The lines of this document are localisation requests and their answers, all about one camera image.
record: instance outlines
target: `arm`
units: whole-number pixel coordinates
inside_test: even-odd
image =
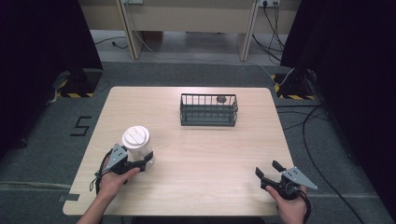
[[[277,205],[277,212],[285,224],[303,224],[306,205],[301,197],[292,201],[284,200],[279,193],[271,186],[265,188],[274,198]],[[306,186],[301,186],[301,190],[306,193]]]
[[[102,176],[101,188],[90,207],[78,221],[83,223],[99,223],[108,205],[116,198],[123,183],[130,177],[139,173],[139,168],[134,168],[123,175],[116,175],[109,172]]]

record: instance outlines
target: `controller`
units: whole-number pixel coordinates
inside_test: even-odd
[[[294,200],[297,198],[299,195],[298,191],[301,190],[301,185],[305,185],[311,189],[318,189],[318,187],[312,183],[297,167],[294,166],[293,168],[287,170],[277,161],[273,161],[272,165],[282,174],[280,181],[277,183],[264,177],[264,173],[258,167],[256,167],[256,176],[261,181],[262,189],[265,189],[265,187],[269,185],[274,188],[285,200]]]
[[[114,145],[110,150],[110,159],[107,166],[102,170],[102,174],[112,171],[117,175],[122,175],[136,167],[140,169],[140,172],[146,171],[146,165],[153,158],[154,152],[151,151],[142,161],[128,161],[127,151],[126,147],[122,147],[119,144]]]

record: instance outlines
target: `cup lid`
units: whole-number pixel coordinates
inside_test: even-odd
[[[142,147],[149,139],[149,131],[141,126],[129,128],[122,137],[126,147]]]

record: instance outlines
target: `human hand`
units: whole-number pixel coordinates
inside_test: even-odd
[[[109,157],[107,157],[104,166],[106,167]],[[106,196],[113,200],[120,191],[122,185],[132,176],[140,172],[139,168],[129,170],[125,174],[116,175],[113,172],[108,172],[102,176],[101,188],[99,190],[100,195]]]
[[[301,197],[297,197],[296,199],[289,201],[283,199],[271,186],[267,186],[265,189],[276,201],[277,212],[285,224],[304,223],[306,204]],[[306,186],[301,185],[301,191],[306,194]]]

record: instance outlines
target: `black curtain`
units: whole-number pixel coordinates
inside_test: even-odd
[[[392,0],[303,0],[281,64],[317,73],[323,103],[347,150],[396,220],[394,8]]]
[[[77,0],[0,1],[3,155],[29,130],[63,71],[103,69]]]

